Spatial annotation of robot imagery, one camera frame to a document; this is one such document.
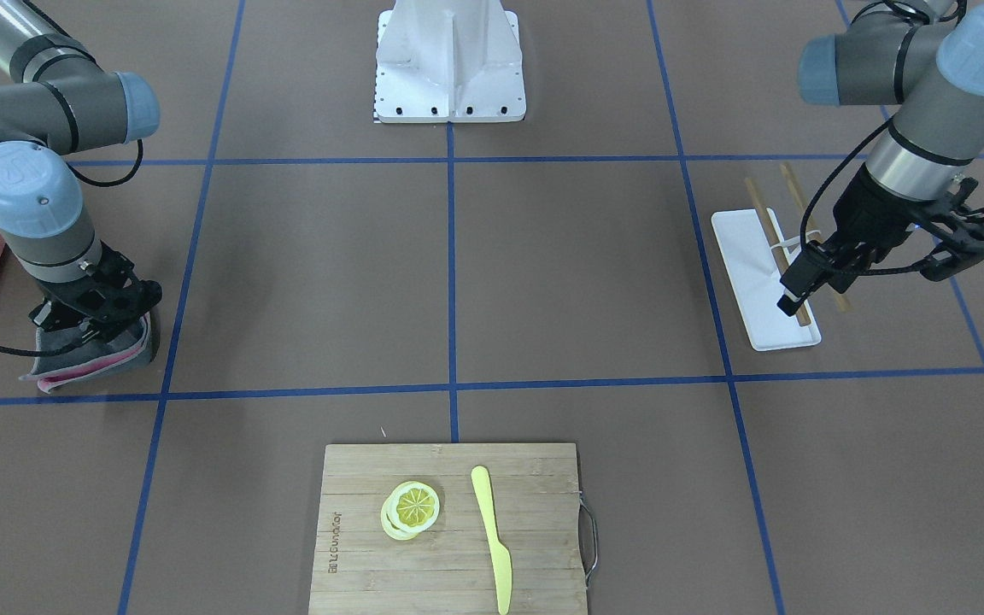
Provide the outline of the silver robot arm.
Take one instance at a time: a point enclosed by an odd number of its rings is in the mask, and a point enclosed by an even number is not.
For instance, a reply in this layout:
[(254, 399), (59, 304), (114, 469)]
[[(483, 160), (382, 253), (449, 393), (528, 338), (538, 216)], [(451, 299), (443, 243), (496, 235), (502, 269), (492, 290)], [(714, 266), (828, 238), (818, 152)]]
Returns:
[(875, 1), (837, 35), (813, 39), (798, 66), (817, 105), (897, 105), (864, 140), (870, 155), (833, 207), (835, 232), (800, 235), (778, 307), (793, 315), (824, 285), (843, 293), (915, 229), (936, 248), (907, 266), (932, 281), (984, 260), (984, 208), (965, 170), (984, 149), (984, 3)]

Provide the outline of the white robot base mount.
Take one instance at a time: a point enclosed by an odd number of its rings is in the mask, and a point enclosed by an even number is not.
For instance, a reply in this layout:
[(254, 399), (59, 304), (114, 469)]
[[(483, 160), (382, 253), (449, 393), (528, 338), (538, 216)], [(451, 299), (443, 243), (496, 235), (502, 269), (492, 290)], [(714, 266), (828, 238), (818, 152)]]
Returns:
[(526, 117), (519, 20), (500, 1), (397, 1), (379, 13), (376, 34), (375, 121)]

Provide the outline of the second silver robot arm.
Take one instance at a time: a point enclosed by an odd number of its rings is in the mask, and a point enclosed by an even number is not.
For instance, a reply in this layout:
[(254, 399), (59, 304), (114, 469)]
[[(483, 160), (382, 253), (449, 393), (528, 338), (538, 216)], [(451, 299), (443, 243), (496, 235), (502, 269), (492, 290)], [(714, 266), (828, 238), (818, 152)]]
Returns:
[(142, 322), (161, 287), (99, 237), (83, 200), (92, 179), (67, 156), (141, 145), (161, 120), (141, 75), (112, 73), (31, 1), (0, 1), (0, 235), (43, 292), (41, 331), (75, 330), (70, 348)]

